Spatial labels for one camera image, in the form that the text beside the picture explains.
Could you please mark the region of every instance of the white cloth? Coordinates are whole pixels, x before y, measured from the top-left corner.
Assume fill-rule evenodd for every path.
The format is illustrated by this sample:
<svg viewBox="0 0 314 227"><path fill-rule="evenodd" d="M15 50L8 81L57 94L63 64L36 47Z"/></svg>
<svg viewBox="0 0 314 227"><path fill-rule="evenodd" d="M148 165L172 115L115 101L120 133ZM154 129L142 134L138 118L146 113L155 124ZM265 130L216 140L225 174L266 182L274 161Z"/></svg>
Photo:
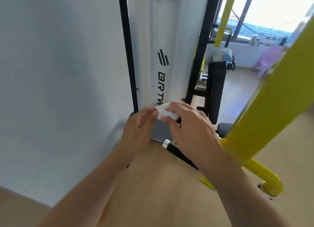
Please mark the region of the white cloth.
<svg viewBox="0 0 314 227"><path fill-rule="evenodd" d="M156 107L158 110L157 119L160 119L160 117L162 117L162 116L169 116L170 118L172 118L176 121L179 118L179 116L177 114L165 110L169 106L170 106L170 103L165 103L165 104L162 104L162 105L159 105Z"/></svg>

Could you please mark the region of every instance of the person's left hand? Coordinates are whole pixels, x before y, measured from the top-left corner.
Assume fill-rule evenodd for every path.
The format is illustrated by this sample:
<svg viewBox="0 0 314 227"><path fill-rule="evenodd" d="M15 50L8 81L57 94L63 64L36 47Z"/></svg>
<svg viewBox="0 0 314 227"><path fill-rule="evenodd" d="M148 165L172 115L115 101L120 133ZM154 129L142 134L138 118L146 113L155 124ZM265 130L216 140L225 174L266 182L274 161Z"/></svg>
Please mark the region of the person's left hand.
<svg viewBox="0 0 314 227"><path fill-rule="evenodd" d="M158 116L156 107L146 107L128 118L121 141L116 147L132 160L143 152L149 142L152 127Z"/></svg>

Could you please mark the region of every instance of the person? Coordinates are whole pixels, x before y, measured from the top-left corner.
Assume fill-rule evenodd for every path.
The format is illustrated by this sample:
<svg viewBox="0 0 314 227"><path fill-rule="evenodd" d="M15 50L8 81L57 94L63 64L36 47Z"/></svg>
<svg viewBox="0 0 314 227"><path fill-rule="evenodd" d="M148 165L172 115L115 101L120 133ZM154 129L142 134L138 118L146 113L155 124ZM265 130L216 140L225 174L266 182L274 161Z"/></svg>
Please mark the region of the person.
<svg viewBox="0 0 314 227"><path fill-rule="evenodd" d="M237 161L222 150L203 112L177 102L172 102L166 110L181 117L181 126L170 117L161 119L170 126L181 152L213 184L233 227L290 226L269 198L250 182ZM148 146L157 116L155 107L144 108L131 116L116 148L70 190L37 227L96 226L121 173Z"/></svg>

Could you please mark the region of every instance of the window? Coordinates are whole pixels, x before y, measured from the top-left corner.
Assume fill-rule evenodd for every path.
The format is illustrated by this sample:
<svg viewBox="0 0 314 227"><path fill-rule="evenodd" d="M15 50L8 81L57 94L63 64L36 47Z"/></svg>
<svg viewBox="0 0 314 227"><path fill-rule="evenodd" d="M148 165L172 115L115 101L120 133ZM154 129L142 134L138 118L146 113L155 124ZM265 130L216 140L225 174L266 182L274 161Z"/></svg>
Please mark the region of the window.
<svg viewBox="0 0 314 227"><path fill-rule="evenodd" d="M253 35L260 39L289 37L312 7L313 1L252 0L247 12L244 13L243 23L238 25L247 0L235 0L227 26L232 27L233 33L237 25L239 26L238 34L233 37L238 41L248 41ZM218 14L218 24L225 4L226 0L223 0Z"/></svg>

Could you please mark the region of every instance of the gray wall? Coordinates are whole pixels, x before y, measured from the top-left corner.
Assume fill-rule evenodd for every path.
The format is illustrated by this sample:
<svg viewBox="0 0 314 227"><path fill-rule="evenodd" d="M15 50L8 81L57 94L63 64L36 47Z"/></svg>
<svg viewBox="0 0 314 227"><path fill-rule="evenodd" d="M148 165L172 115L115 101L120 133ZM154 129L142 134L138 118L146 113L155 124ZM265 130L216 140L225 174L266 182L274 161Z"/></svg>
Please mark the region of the gray wall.
<svg viewBox="0 0 314 227"><path fill-rule="evenodd" d="M0 0L0 185L56 204L132 110L118 0Z"/></svg>

